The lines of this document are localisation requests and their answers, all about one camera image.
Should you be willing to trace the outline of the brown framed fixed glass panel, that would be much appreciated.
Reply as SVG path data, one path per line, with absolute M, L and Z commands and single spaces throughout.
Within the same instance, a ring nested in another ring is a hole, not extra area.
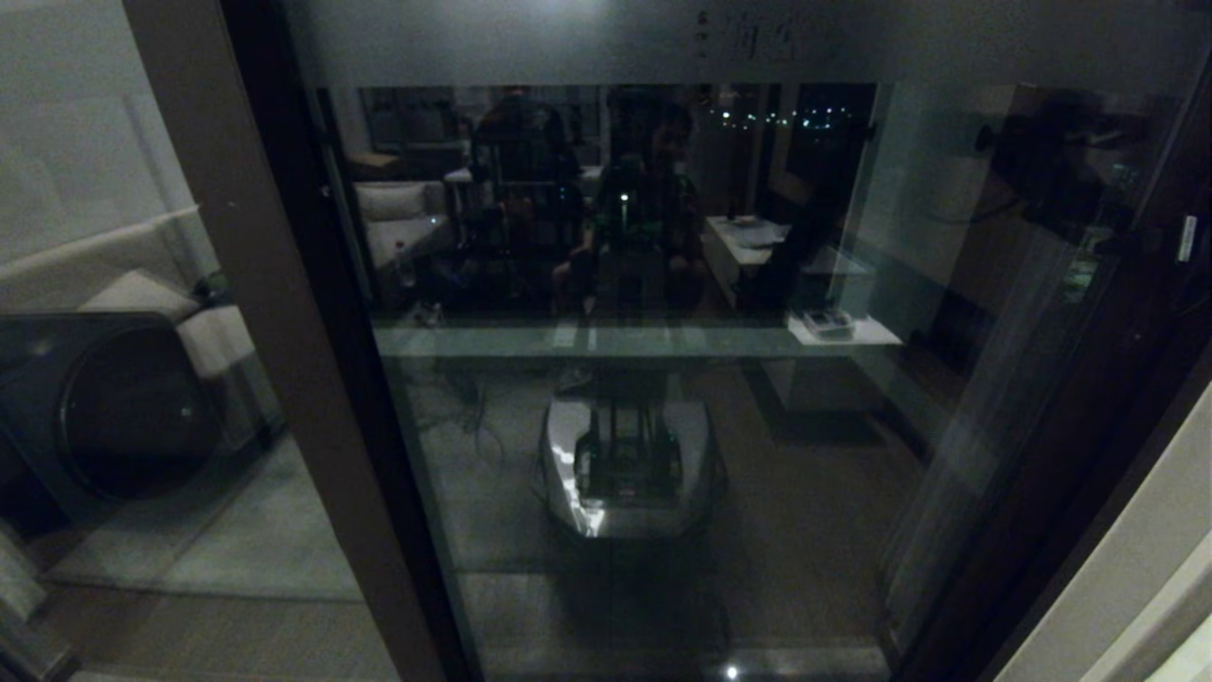
M 196 208 L 284 415 L 234 448 L 159 314 L 0 314 L 0 665 L 22 682 L 448 682 L 433 561 L 274 0 L 0 0 L 0 264 Z M 362 601 L 48 580 L 290 432 Z

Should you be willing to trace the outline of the light grey sofa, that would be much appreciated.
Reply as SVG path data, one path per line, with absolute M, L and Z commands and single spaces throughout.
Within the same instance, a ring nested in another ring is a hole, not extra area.
M 0 264 L 0 314 L 159 314 L 178 331 L 234 448 L 284 426 L 239 306 L 216 293 L 221 273 L 199 210 L 162 213 Z

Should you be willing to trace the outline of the brown framed sliding glass door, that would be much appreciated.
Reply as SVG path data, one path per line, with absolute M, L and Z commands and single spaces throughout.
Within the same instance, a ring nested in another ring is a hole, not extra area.
M 1212 350 L 1212 0 L 284 0 L 476 682 L 974 682 Z

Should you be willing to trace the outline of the grey rug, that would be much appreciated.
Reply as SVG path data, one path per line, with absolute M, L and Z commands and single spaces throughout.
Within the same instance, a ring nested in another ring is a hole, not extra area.
M 46 575 L 162 594 L 364 600 L 290 432 L 245 470 L 113 514 Z

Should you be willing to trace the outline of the recessed door handle plate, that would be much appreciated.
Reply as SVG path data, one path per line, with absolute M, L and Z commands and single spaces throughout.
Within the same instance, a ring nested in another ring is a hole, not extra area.
M 1164 332 L 1165 325 L 1182 319 L 1174 316 L 1174 294 L 1182 273 L 1177 262 L 1179 234 L 1185 213 L 1194 207 L 1199 191 L 1212 189 L 1212 172 L 1194 176 L 1180 189 L 1173 202 L 1165 207 L 1160 224 L 1147 230 L 1147 250 L 1139 260 L 1142 283 L 1134 299 L 1137 315 L 1131 332 L 1131 340 L 1134 342 L 1151 342 Z

